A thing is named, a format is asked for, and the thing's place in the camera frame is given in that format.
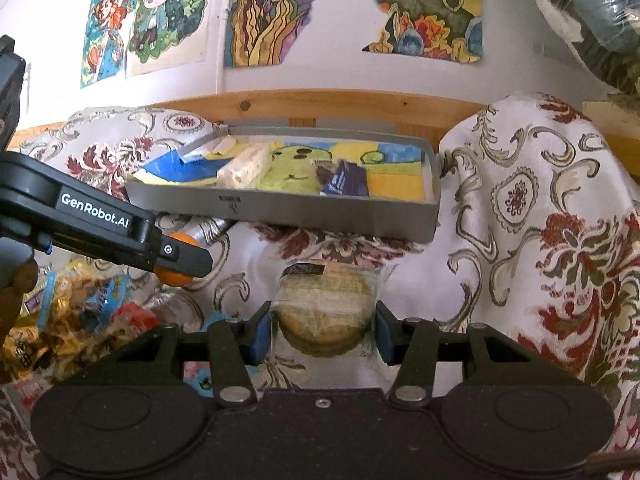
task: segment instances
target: red package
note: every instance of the red package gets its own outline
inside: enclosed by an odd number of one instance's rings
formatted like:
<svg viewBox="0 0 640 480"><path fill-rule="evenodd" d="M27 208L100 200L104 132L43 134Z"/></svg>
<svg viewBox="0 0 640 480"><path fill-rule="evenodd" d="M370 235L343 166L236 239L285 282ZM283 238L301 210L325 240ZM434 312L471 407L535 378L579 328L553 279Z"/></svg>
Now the red package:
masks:
<svg viewBox="0 0 640 480"><path fill-rule="evenodd" d="M31 412L36 401L50 388L50 384L44 379L31 376L25 379L20 379L8 384L5 389L11 390L8 394L12 400L17 400L20 407L27 412Z"/></svg>
<svg viewBox="0 0 640 480"><path fill-rule="evenodd" d="M140 330L140 332L146 332L147 330L151 330L152 328L160 325L160 322L152 313L133 301L129 301L129 303L124 304L116 310L111 317L111 321L113 322L113 320L119 316L124 316L127 319L127 322L131 326Z"/></svg>

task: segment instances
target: anime drawing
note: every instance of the anime drawing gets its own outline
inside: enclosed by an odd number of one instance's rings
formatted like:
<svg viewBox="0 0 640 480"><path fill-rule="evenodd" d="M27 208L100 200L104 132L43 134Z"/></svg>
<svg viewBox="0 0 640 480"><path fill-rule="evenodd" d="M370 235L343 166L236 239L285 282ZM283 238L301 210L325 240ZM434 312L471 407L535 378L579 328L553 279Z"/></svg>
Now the anime drawing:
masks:
<svg viewBox="0 0 640 480"><path fill-rule="evenodd" d="M225 66L280 64L310 21L314 0L233 0Z"/></svg>
<svg viewBox="0 0 640 480"><path fill-rule="evenodd" d="M363 50L470 63L482 57L481 0L376 0L379 39Z"/></svg>
<svg viewBox="0 0 640 480"><path fill-rule="evenodd" d="M158 59L198 30L206 5L207 0L138 0L128 50L143 64Z"/></svg>
<svg viewBox="0 0 640 480"><path fill-rule="evenodd" d="M136 0L92 0L86 23L80 87L116 75L123 69L122 22Z"/></svg>

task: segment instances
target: metal screw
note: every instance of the metal screw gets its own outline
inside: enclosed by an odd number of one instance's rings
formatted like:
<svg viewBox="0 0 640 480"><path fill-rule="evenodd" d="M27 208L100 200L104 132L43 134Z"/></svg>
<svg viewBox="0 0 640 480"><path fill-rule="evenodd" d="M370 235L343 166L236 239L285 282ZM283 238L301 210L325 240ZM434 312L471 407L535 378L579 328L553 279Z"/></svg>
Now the metal screw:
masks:
<svg viewBox="0 0 640 480"><path fill-rule="evenodd" d="M396 390L396 399L404 402L420 402L427 396L427 392L420 386L400 386Z"/></svg>
<svg viewBox="0 0 640 480"><path fill-rule="evenodd" d="M316 408L329 408L330 406L331 406L331 400L316 399Z"/></svg>
<svg viewBox="0 0 640 480"><path fill-rule="evenodd" d="M244 386L226 386L220 390L220 399L239 404L251 399L251 391Z"/></svg>

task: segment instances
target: blue cloth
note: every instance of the blue cloth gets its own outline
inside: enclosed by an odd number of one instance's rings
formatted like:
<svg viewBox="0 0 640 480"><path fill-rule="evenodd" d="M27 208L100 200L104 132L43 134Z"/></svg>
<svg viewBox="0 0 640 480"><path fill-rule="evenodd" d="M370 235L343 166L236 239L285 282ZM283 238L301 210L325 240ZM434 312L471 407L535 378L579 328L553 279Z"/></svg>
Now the blue cloth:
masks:
<svg viewBox="0 0 640 480"><path fill-rule="evenodd" d="M175 150L166 152L143 166L152 175L170 182L194 182L205 178L215 178L218 170L230 162L230 158L217 160L196 160L185 164Z"/></svg>
<svg viewBox="0 0 640 480"><path fill-rule="evenodd" d="M380 162L420 162L422 160L422 150L410 144L392 144L380 142L378 151L385 155Z"/></svg>

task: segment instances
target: gray tray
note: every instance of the gray tray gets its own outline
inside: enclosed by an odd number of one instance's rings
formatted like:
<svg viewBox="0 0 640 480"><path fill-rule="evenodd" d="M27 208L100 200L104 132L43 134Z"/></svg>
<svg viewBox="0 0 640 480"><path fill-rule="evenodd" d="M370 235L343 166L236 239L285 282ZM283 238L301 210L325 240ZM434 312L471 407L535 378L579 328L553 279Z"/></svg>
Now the gray tray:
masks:
<svg viewBox="0 0 640 480"><path fill-rule="evenodd" d="M125 187L131 203L156 212L299 226L421 243L433 240L440 208L440 181L436 156L426 140L330 128L230 126L228 132L233 136L354 139L418 146L430 163L433 201L404 202L377 197L312 196L255 189L160 186L128 180ZM217 135L210 134L179 151L181 154L188 153Z"/></svg>

